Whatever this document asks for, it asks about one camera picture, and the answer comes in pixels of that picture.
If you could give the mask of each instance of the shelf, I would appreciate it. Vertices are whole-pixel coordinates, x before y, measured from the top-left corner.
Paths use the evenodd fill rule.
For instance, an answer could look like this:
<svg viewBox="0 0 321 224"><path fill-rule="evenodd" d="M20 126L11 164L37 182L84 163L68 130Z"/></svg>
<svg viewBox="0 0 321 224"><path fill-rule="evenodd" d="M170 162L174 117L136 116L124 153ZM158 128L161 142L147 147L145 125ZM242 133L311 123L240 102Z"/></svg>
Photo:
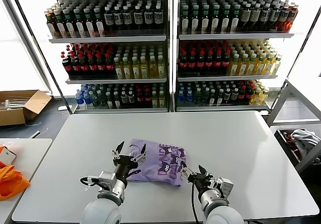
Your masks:
<svg viewBox="0 0 321 224"><path fill-rule="evenodd" d="M180 40L290 38L294 33L234 33L180 35Z"/></svg>
<svg viewBox="0 0 321 224"><path fill-rule="evenodd" d="M267 105L245 105L245 106L202 106L202 107L177 107L177 112L193 112L193 111L242 111L242 110L266 110L269 111L270 108Z"/></svg>
<svg viewBox="0 0 321 224"><path fill-rule="evenodd" d="M153 79L106 79L106 80L66 80L67 84L106 84L106 83L154 83L166 82L166 78Z"/></svg>
<svg viewBox="0 0 321 224"><path fill-rule="evenodd" d="M216 77L178 77L178 82L195 82L195 81L228 81L228 80L252 80L252 79L274 79L277 76L252 75L252 76L216 76Z"/></svg>
<svg viewBox="0 0 321 224"><path fill-rule="evenodd" d="M125 108L125 109L76 109L75 114L126 114L126 113L164 113L165 107L155 108Z"/></svg>
<svg viewBox="0 0 321 224"><path fill-rule="evenodd" d="M133 36L133 37L88 37L49 39L51 43L93 43L93 42L158 42L165 41L166 36Z"/></svg>

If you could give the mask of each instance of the folded shirt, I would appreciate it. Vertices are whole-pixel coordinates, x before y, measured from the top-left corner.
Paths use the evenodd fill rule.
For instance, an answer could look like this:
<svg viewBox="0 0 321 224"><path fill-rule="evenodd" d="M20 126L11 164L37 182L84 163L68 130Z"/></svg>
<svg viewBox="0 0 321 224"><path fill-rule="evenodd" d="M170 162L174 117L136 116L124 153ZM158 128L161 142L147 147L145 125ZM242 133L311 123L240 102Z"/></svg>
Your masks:
<svg viewBox="0 0 321 224"><path fill-rule="evenodd" d="M137 156L146 144L146 159L137 169L140 173L132 175L128 180L158 181L181 186L181 162L186 162L185 150L180 147L159 144L147 140L133 139L129 145L130 155Z"/></svg>

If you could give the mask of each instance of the bottle label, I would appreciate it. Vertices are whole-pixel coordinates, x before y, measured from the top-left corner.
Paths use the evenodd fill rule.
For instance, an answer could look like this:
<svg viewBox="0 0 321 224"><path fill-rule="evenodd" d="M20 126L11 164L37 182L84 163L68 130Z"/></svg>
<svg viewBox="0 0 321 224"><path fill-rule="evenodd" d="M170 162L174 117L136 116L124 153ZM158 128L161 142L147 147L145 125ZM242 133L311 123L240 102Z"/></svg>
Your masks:
<svg viewBox="0 0 321 224"><path fill-rule="evenodd" d="M114 20L115 20L115 24L116 25L122 25L123 24L123 20L121 17L121 13L114 13Z"/></svg>
<svg viewBox="0 0 321 224"><path fill-rule="evenodd" d="M61 36L62 36L63 38L67 38L67 32L66 32L66 30L65 30L64 24L58 22L58 23L57 23L57 27L58 27L58 29L59 29L59 31L60 31Z"/></svg>
<svg viewBox="0 0 321 224"><path fill-rule="evenodd" d="M132 19L131 19L131 13L123 13L122 18L124 20L125 25L131 25L132 24Z"/></svg>
<svg viewBox="0 0 321 224"><path fill-rule="evenodd" d="M49 31L50 31L50 34L51 34L52 38L53 38L53 39L57 38L54 25L52 25L51 23L47 23L47 26L48 26L48 29L49 29Z"/></svg>
<svg viewBox="0 0 321 224"><path fill-rule="evenodd" d="M115 101L116 108L120 108L120 101Z"/></svg>
<svg viewBox="0 0 321 224"><path fill-rule="evenodd" d="M214 101L215 101L214 98L210 98L210 106L213 106L213 105L214 105Z"/></svg>
<svg viewBox="0 0 321 224"><path fill-rule="evenodd" d="M95 37L94 27L91 22L86 22L90 37Z"/></svg>
<svg viewBox="0 0 321 224"><path fill-rule="evenodd" d="M109 109L112 109L112 101L107 101Z"/></svg>
<svg viewBox="0 0 321 224"><path fill-rule="evenodd" d="M222 99L222 98L218 98L218 99L217 99L216 106L221 105L222 101L223 101L223 99Z"/></svg>
<svg viewBox="0 0 321 224"><path fill-rule="evenodd" d="M152 107L157 107L157 100L152 100Z"/></svg>
<svg viewBox="0 0 321 224"><path fill-rule="evenodd" d="M100 35L100 37L104 37L105 36L105 30L104 30L104 25L102 22L96 22L97 28L98 28L98 33Z"/></svg>
<svg viewBox="0 0 321 224"><path fill-rule="evenodd" d="M264 66L264 64L260 64L260 65L258 66L255 75L260 75L260 74L261 74L262 69L263 69L263 66Z"/></svg>
<svg viewBox="0 0 321 224"><path fill-rule="evenodd" d="M204 62L197 62L197 67L204 67Z"/></svg>
<svg viewBox="0 0 321 224"><path fill-rule="evenodd" d="M116 74L117 74L118 79L122 79L122 74L121 74L120 68L116 68Z"/></svg>
<svg viewBox="0 0 321 224"><path fill-rule="evenodd" d="M141 25L143 23L142 12L134 13L135 24Z"/></svg>
<svg viewBox="0 0 321 224"><path fill-rule="evenodd" d="M288 15L289 15L289 10L285 10L285 11L281 10L278 21L279 22L285 22Z"/></svg>
<svg viewBox="0 0 321 224"><path fill-rule="evenodd" d="M135 79L139 79L138 67L133 67L132 70L133 70L133 72L134 72L134 78L135 78Z"/></svg>
<svg viewBox="0 0 321 224"><path fill-rule="evenodd" d="M219 23L219 19L218 19L218 18L214 18L214 19L212 20L211 34L216 33L218 23Z"/></svg>
<svg viewBox="0 0 321 224"><path fill-rule="evenodd" d="M289 15L288 15L288 17L287 17L287 21L288 21L288 22L293 22L294 19L295 19L295 17L296 17L296 15L297 15L297 12L298 12L298 11L292 11L292 10L290 10Z"/></svg>
<svg viewBox="0 0 321 224"><path fill-rule="evenodd" d="M100 71L104 71L104 70L106 70L106 65L105 64L98 65L98 69Z"/></svg>
<svg viewBox="0 0 321 224"><path fill-rule="evenodd" d="M154 23L154 15L152 12L144 12L145 15L145 23L153 24Z"/></svg>
<svg viewBox="0 0 321 224"><path fill-rule="evenodd" d="M147 78L147 69L145 67L141 67L140 69L142 78Z"/></svg>
<svg viewBox="0 0 321 224"><path fill-rule="evenodd" d="M227 27L229 25L229 19L228 18L224 18L222 21L222 29L221 29L221 33L226 33L227 32Z"/></svg>
<svg viewBox="0 0 321 224"><path fill-rule="evenodd" d="M236 27L237 27L238 23L239 23L239 19L238 18L234 18L232 20L231 33L235 33L236 32Z"/></svg>
<svg viewBox="0 0 321 224"><path fill-rule="evenodd" d="M272 10L272 11L271 11L271 14L270 14L270 17L269 17L269 21L271 21L271 22L276 22L277 19L278 19L279 16L280 16L280 12L281 12L281 11Z"/></svg>
<svg viewBox="0 0 321 224"><path fill-rule="evenodd" d="M232 65L230 76L234 76L237 69L237 64Z"/></svg>
<svg viewBox="0 0 321 224"><path fill-rule="evenodd" d="M201 34L206 34L207 33L207 26L209 24L209 19L204 18L202 20L202 30L201 30Z"/></svg>
<svg viewBox="0 0 321 224"><path fill-rule="evenodd" d="M189 19L182 20L182 34L187 34L187 29L189 26Z"/></svg>
<svg viewBox="0 0 321 224"><path fill-rule="evenodd" d="M260 13L261 11L252 10L250 15L250 21L257 22L259 20Z"/></svg>
<svg viewBox="0 0 321 224"><path fill-rule="evenodd" d="M261 10L261 15L259 20L261 22L267 22L267 20L269 19L269 14L270 14L270 11Z"/></svg>
<svg viewBox="0 0 321 224"><path fill-rule="evenodd" d="M83 27L82 23L81 22L77 22L76 26L78 28L80 37L86 37L86 33L85 33L85 30L84 30L84 27Z"/></svg>
<svg viewBox="0 0 321 224"><path fill-rule="evenodd" d="M244 75L245 68L246 68L246 64L241 64L239 76Z"/></svg>
<svg viewBox="0 0 321 224"><path fill-rule="evenodd" d="M241 21L248 22L252 11L242 10Z"/></svg>
<svg viewBox="0 0 321 224"><path fill-rule="evenodd" d="M114 17L112 14L104 14L106 25L114 25Z"/></svg>
<svg viewBox="0 0 321 224"><path fill-rule="evenodd" d="M68 28L70 37L75 38L75 37L76 37L76 33L75 33L75 29L74 29L74 26L72 25L72 23L67 22L67 23L66 23L66 26L67 26L67 28Z"/></svg>
<svg viewBox="0 0 321 224"><path fill-rule="evenodd" d="M191 34L197 33L197 26L199 25L199 19L193 19L192 20L192 31Z"/></svg>
<svg viewBox="0 0 321 224"><path fill-rule="evenodd" d="M213 62L213 66L214 67L220 67L221 66L221 62L215 61L215 62Z"/></svg>
<svg viewBox="0 0 321 224"><path fill-rule="evenodd" d="M163 23L163 12L154 12L155 16L155 23L156 24L162 24Z"/></svg>
<svg viewBox="0 0 321 224"><path fill-rule="evenodd" d="M245 75L252 75L254 64L250 64Z"/></svg>
<svg viewBox="0 0 321 224"><path fill-rule="evenodd" d="M165 107L165 100L159 100L159 107Z"/></svg>
<svg viewBox="0 0 321 224"><path fill-rule="evenodd" d="M223 66L223 67L228 67L229 64L230 64L230 62L222 62L222 66Z"/></svg>

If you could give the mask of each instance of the white tabletop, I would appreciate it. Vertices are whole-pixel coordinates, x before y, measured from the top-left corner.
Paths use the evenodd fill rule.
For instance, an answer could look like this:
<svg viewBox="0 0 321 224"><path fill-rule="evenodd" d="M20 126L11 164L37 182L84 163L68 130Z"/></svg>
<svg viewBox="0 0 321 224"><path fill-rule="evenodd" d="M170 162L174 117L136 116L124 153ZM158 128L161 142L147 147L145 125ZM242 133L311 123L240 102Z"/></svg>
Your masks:
<svg viewBox="0 0 321 224"><path fill-rule="evenodd" d="M13 162L15 169L21 171L23 177L30 181L50 147L51 141L51 139L0 139L0 145L9 145L8 148L17 155ZM11 213L22 194L23 192L0 201L0 224L11 221Z"/></svg>
<svg viewBox="0 0 321 224"><path fill-rule="evenodd" d="M65 122L13 213L19 222L76 223L97 188L81 177L113 171L111 150L123 140L183 147L199 164L234 183L230 205L245 220L318 214L298 173L255 111L72 115ZM195 195L199 219L204 220ZM122 223L195 222L191 184L129 183Z"/></svg>

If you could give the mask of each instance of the orange bag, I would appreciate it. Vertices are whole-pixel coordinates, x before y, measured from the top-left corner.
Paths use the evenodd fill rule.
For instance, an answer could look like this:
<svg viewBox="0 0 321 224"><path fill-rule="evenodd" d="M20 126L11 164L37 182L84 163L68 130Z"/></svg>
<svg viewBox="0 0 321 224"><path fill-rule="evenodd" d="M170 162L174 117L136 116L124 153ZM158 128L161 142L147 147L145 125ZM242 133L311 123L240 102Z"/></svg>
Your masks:
<svg viewBox="0 0 321 224"><path fill-rule="evenodd" d="M0 169L0 200L9 199L30 185L13 165Z"/></svg>

